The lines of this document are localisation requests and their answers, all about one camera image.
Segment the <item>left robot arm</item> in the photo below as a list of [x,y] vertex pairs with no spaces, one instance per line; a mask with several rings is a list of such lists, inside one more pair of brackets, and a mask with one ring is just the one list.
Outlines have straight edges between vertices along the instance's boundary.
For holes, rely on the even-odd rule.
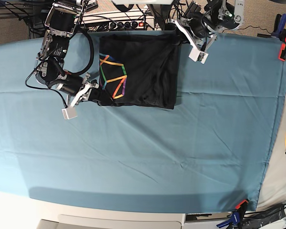
[[189,58],[204,64],[208,57],[207,50],[223,31],[235,31],[244,23],[243,0],[235,0],[234,5],[226,0],[208,0],[202,7],[195,1],[174,1],[177,15],[169,14],[165,28],[177,29],[183,42],[191,45]]

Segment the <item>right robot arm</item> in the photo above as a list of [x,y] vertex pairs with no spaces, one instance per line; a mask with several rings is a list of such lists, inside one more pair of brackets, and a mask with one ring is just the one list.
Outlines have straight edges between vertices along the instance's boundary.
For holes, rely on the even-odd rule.
[[[64,119],[77,117],[75,106],[86,102],[93,89],[98,89],[96,80],[89,81],[88,70],[94,60],[94,45],[90,35],[81,27],[85,12],[98,7],[95,0],[61,0],[55,1],[45,21],[45,35],[42,47],[37,55],[37,63],[32,74],[44,90],[56,92],[62,98]],[[88,40],[90,58],[87,66],[76,73],[63,69],[70,40],[81,32]]]

